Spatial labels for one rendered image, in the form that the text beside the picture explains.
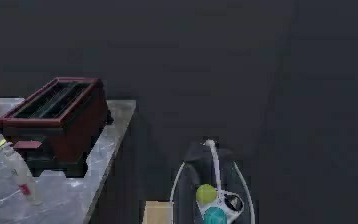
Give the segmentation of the grey marble kitchen counter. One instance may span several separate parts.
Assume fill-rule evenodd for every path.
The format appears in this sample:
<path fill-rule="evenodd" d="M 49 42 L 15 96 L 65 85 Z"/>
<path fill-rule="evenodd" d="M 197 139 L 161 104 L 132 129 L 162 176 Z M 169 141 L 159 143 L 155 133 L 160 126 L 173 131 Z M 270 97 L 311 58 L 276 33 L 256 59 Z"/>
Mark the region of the grey marble kitchen counter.
<path fill-rule="evenodd" d="M 83 178 L 45 171 L 36 179 L 39 205 L 18 189 L 0 149 L 0 224 L 139 224 L 139 189 L 132 134 L 134 100 L 108 102 L 114 123 L 87 158 Z"/>

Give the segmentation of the yellow-green ball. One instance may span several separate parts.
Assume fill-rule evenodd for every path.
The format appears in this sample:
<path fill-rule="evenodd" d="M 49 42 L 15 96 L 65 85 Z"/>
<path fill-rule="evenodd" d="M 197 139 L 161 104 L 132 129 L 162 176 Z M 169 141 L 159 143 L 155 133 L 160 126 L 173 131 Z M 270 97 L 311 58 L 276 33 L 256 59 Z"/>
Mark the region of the yellow-green ball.
<path fill-rule="evenodd" d="M 211 203 L 217 196 L 217 190 L 210 184 L 202 184 L 196 190 L 196 201 L 200 204 Z"/>

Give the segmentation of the tan box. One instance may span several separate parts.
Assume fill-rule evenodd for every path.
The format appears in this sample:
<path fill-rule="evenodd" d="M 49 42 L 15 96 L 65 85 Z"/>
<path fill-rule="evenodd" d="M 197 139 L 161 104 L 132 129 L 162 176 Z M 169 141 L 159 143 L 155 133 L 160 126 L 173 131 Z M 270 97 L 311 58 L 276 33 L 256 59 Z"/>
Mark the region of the tan box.
<path fill-rule="evenodd" d="M 147 201 L 142 224 L 173 224 L 173 205 L 166 201 Z"/>

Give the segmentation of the dark red toaster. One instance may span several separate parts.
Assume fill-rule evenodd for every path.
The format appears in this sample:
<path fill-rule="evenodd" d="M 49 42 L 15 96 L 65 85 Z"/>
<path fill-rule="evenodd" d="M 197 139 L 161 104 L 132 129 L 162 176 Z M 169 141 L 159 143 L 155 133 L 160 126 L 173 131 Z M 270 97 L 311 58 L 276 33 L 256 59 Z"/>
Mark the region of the dark red toaster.
<path fill-rule="evenodd" d="M 82 178 L 87 157 L 113 118 L 99 78 L 56 77 L 0 116 L 0 134 L 32 175 Z"/>

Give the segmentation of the teal round object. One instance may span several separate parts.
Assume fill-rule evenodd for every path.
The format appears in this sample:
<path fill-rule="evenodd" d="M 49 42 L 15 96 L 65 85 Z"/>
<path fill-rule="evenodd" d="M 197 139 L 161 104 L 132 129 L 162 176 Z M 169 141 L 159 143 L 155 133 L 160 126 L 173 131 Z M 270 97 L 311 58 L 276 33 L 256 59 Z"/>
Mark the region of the teal round object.
<path fill-rule="evenodd" d="M 227 224 L 227 216 L 221 208 L 210 207 L 204 213 L 204 224 Z"/>

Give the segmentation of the clear bottle with red label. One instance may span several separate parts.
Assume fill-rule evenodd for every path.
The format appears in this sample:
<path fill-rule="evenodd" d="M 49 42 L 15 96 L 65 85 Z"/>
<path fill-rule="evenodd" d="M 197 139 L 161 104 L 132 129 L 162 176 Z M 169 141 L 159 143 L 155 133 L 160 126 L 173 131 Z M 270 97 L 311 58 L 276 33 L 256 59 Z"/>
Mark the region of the clear bottle with red label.
<path fill-rule="evenodd" d="M 3 145 L 3 155 L 20 192 L 29 203 L 40 205 L 42 203 L 40 192 L 36 188 L 36 181 L 24 159 L 10 143 Z"/>

